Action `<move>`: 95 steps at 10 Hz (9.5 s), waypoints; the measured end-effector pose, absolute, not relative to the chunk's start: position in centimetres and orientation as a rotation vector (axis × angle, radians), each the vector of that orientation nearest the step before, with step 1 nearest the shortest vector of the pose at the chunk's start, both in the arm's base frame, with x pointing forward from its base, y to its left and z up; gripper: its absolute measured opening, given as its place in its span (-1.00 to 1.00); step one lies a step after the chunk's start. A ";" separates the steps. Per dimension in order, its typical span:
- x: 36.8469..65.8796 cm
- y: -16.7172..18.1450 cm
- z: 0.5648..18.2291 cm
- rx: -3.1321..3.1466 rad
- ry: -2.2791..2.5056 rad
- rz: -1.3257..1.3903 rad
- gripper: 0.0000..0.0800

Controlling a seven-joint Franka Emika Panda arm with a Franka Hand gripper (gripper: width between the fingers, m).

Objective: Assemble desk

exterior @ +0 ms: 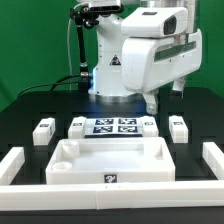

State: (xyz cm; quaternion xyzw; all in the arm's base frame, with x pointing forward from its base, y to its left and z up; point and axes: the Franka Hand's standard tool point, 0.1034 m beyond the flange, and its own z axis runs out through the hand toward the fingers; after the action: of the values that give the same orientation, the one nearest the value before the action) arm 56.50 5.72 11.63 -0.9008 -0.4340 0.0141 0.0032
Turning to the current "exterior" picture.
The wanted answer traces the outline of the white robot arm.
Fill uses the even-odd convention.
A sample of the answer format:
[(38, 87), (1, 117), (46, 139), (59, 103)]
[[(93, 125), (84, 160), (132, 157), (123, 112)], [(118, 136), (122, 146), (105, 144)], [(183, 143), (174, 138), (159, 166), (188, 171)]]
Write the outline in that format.
[(152, 115), (160, 87), (171, 83), (171, 98), (182, 99), (187, 75), (202, 61), (198, 1), (77, 0), (81, 9), (71, 11), (77, 29), (97, 30), (91, 98), (127, 102), (141, 94)]

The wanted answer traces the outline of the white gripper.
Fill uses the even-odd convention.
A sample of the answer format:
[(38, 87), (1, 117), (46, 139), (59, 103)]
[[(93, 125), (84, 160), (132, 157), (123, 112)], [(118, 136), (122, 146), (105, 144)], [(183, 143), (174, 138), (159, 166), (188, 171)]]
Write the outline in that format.
[(132, 92), (147, 93), (143, 97), (146, 112), (158, 112), (157, 93), (152, 91), (173, 82), (170, 91), (172, 101), (183, 98), (186, 78), (184, 76), (198, 70), (202, 61), (202, 34), (200, 30), (189, 35), (192, 49), (174, 56), (156, 60), (159, 49), (174, 43), (173, 37), (162, 39), (128, 38), (122, 48), (122, 82)]

